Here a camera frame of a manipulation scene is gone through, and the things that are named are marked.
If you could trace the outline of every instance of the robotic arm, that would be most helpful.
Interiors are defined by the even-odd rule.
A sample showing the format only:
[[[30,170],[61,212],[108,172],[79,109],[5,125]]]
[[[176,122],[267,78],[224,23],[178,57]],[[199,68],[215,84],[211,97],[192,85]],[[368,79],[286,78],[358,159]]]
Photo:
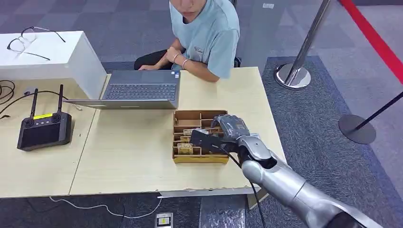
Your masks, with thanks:
[[[259,138],[250,136],[242,119],[216,116],[212,126],[218,124],[224,137],[193,131],[191,143],[212,152],[236,152],[244,176],[290,208],[309,228],[381,228],[358,209],[307,183]]]

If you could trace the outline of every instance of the laptop keyboard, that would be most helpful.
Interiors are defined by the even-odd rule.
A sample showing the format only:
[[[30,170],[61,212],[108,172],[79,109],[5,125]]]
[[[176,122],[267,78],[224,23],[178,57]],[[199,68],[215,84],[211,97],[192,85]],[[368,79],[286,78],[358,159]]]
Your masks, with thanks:
[[[111,84],[106,99],[175,100],[176,84]]]

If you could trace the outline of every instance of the antenna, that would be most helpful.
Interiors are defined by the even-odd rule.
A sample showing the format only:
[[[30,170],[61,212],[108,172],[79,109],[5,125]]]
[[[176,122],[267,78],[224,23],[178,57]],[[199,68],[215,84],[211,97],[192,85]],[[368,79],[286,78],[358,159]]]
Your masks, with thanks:
[[[31,118],[35,116],[35,107],[37,106],[37,98],[38,98],[38,88],[35,89],[34,92],[34,100],[32,101],[32,108],[31,108]]]
[[[63,84],[60,84],[58,113],[62,111],[62,104],[63,104]]]

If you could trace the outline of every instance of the laptop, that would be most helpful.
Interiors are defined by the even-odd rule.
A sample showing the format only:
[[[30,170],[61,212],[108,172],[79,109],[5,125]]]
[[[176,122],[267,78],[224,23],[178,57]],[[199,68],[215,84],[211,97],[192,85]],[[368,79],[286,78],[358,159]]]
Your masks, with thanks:
[[[179,81],[179,70],[115,70],[102,99],[63,101],[95,109],[176,109]]]

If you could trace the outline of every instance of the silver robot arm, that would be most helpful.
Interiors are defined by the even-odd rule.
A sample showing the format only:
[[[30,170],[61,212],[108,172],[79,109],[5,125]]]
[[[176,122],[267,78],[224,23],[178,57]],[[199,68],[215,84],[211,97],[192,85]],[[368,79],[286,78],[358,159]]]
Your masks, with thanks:
[[[381,228],[358,209],[315,188],[253,136],[237,140],[242,172],[290,208],[309,228]]]

